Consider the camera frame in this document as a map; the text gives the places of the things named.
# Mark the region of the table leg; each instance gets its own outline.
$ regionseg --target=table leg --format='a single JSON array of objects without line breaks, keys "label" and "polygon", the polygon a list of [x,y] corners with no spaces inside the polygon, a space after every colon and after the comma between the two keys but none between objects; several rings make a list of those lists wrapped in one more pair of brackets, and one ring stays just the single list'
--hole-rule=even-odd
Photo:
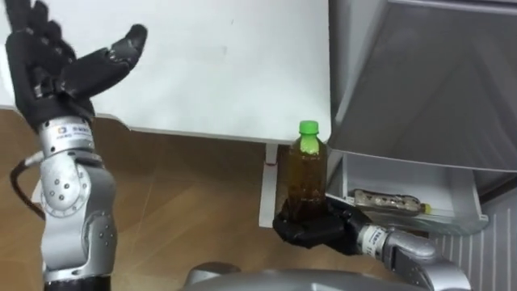
[{"label": "table leg", "polygon": [[258,214],[258,226],[273,226],[276,203],[276,180],[278,174],[278,163],[276,155],[278,145],[266,144],[266,158],[262,174],[262,191],[260,194],[260,212]]}]

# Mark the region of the white shelf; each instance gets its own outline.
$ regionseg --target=white shelf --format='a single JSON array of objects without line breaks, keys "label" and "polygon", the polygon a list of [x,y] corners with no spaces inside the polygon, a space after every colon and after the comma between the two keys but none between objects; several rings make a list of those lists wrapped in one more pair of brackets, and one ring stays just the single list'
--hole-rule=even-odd
[{"label": "white shelf", "polygon": [[342,154],[329,193],[348,198],[355,189],[411,195],[431,206],[430,214],[404,217],[368,212],[381,225],[402,226],[441,234],[471,234],[486,226],[473,172],[416,162]]}]

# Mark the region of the robotic hand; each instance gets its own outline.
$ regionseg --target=robotic hand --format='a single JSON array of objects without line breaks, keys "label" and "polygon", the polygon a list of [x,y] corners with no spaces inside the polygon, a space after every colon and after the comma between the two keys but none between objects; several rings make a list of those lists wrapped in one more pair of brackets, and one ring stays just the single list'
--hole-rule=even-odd
[{"label": "robotic hand", "polygon": [[467,276],[446,260],[426,238],[375,226],[355,206],[328,196],[330,215],[292,224],[284,213],[273,221],[276,233],[288,243],[311,248],[325,244],[344,255],[370,255],[412,285],[433,291],[471,290]]},{"label": "robotic hand", "polygon": [[[95,154],[90,98],[137,64],[147,30],[133,25],[110,48],[76,58],[40,1],[6,0],[12,33],[6,52],[16,107],[38,134],[42,151],[12,172],[13,188],[45,219],[41,243],[45,290],[109,290],[116,252],[111,215],[115,181]],[[22,196],[23,170],[40,162],[43,211]]]}]

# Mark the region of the small object on shelf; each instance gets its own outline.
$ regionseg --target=small object on shelf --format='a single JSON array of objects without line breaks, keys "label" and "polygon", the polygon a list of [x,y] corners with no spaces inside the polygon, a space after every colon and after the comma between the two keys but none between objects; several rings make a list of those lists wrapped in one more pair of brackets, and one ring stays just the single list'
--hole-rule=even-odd
[{"label": "small object on shelf", "polygon": [[393,213],[409,217],[415,217],[422,213],[431,213],[431,206],[421,203],[414,196],[390,195],[361,189],[352,191],[351,196],[354,197],[355,206],[364,211]]},{"label": "small object on shelf", "polygon": [[293,222],[325,216],[326,146],[317,138],[318,123],[300,122],[300,137],[289,148],[288,199],[283,211]]}]

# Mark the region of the robotic finger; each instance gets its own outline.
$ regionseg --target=robotic finger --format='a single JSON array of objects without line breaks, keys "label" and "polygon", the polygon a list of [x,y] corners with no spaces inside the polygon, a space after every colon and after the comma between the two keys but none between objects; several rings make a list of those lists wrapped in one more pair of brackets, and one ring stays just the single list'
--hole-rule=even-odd
[{"label": "robotic finger", "polygon": [[146,39],[147,29],[133,25],[110,48],[101,48],[66,66],[57,81],[58,90],[82,100],[113,87],[137,65]]}]

